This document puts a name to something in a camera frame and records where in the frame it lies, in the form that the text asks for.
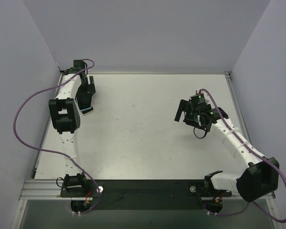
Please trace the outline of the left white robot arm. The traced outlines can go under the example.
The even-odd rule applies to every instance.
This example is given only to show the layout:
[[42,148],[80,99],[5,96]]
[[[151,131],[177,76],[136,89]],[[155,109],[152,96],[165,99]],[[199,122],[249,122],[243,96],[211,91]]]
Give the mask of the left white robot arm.
[[93,76],[85,71],[73,77],[81,67],[72,67],[65,71],[64,85],[60,87],[55,99],[48,102],[51,121],[58,132],[65,156],[65,177],[62,189],[84,196],[90,189],[87,178],[74,163],[80,164],[78,150],[78,129],[81,115],[93,111],[92,97],[96,93]]

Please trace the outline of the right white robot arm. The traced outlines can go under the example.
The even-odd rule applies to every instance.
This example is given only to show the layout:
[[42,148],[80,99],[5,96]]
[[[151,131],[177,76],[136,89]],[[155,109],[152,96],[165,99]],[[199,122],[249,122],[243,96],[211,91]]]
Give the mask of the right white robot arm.
[[221,170],[204,177],[206,188],[212,192],[220,190],[237,192],[245,201],[253,202],[278,188],[278,161],[266,158],[262,153],[252,154],[253,146],[233,125],[222,108],[212,108],[203,96],[181,100],[175,121],[183,122],[195,129],[213,134],[230,152],[241,169],[240,174],[229,174]]

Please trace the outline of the light blue cased phone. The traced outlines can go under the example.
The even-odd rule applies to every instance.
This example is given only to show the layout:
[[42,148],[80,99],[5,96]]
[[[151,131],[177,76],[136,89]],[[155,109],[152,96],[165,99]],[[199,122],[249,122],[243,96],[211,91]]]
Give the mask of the light blue cased phone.
[[90,107],[88,107],[88,108],[81,109],[80,111],[81,111],[82,114],[86,114],[86,113],[88,113],[88,112],[93,111],[93,107],[90,106]]

